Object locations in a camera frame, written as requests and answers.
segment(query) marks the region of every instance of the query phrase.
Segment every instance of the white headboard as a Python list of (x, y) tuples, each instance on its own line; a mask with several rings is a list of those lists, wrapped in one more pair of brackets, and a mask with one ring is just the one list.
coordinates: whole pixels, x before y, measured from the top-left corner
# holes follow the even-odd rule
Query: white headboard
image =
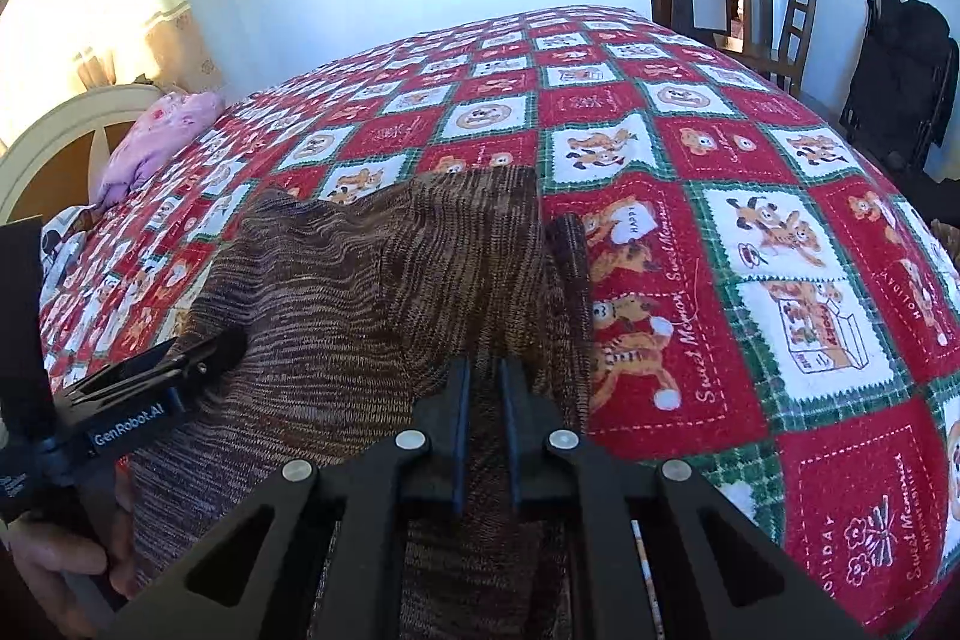
[[(107, 129), (135, 121), (162, 95), (152, 85), (94, 88), (42, 116), (0, 156), (0, 223), (24, 218), (20, 214), (24, 210), (51, 218), (65, 207), (87, 204), (89, 191), (109, 160)], [(84, 142), (77, 148), (75, 143), (88, 135), (89, 146)], [(60, 155), (67, 148), (69, 155)], [(75, 171), (78, 157), (84, 165), (79, 174)], [(70, 172), (60, 171), (67, 166), (67, 158), (74, 165)], [(25, 203), (18, 205), (21, 196)]]

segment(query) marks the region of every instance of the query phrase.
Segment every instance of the chair back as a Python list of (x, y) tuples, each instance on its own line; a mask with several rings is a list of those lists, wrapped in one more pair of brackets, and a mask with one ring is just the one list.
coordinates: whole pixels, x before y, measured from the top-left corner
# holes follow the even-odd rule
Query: chair back
[[(784, 30), (781, 31), (781, 42), (779, 42), (779, 61), (788, 63), (790, 60), (794, 64), (794, 73), (803, 74), (803, 67), (806, 65), (806, 54), (810, 50), (810, 38), (813, 35), (813, 18), (817, 11), (817, 0), (789, 0), (786, 6), (786, 19), (784, 20)], [(803, 13), (803, 23), (797, 26), (797, 12)], [(790, 44), (796, 38), (797, 54), (790, 58)]]

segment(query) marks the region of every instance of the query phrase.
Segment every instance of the bed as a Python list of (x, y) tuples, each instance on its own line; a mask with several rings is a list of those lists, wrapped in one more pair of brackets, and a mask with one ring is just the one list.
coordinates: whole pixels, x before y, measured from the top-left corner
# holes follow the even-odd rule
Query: bed
[(589, 238), (590, 434), (684, 456), (877, 634), (960, 557), (960, 280), (821, 119), (629, 9), (418, 34), (235, 104), (110, 211), (41, 314), (70, 384), (178, 333), (244, 205), (527, 165)]

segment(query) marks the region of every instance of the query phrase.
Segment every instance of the metal screw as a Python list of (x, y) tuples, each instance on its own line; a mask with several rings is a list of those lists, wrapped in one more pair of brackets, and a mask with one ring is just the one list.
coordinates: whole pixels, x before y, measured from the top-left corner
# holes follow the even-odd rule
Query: metal screw
[(416, 429), (407, 429), (406, 432), (397, 434), (394, 442), (400, 450), (416, 451), (417, 448), (422, 448), (426, 444), (426, 434), (418, 432)]
[(300, 482), (310, 477), (313, 472), (313, 466), (309, 461), (302, 458), (295, 458), (294, 461), (287, 461), (283, 466), (283, 477), (290, 482)]
[(572, 451), (580, 444), (580, 438), (570, 429), (557, 429), (556, 432), (550, 432), (548, 441), (558, 451)]
[(666, 477), (667, 480), (675, 480), (676, 482), (689, 480), (693, 474), (690, 465), (686, 463), (686, 461), (680, 461), (678, 458), (671, 458), (670, 461), (666, 461), (661, 469), (664, 471), (664, 477)]

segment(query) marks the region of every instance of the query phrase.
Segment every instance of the wooden chair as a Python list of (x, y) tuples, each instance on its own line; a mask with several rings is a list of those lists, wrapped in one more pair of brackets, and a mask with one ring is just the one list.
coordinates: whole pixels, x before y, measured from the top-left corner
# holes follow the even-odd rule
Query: wooden chair
[[(797, 28), (797, 12), (803, 12), (803, 23)], [(790, 0), (786, 7), (784, 30), (777, 49), (763, 47), (762, 44), (744, 42), (722, 34), (714, 34), (715, 47), (729, 55), (733, 60), (761, 74), (776, 74), (776, 84), (781, 90), (787, 90), (794, 98), (800, 97), (800, 83), (803, 82), (803, 67), (806, 66), (806, 54), (810, 50), (810, 37), (813, 35), (813, 17), (817, 11), (817, 0)], [(793, 39), (800, 40), (796, 53), (791, 57), (790, 46)]]

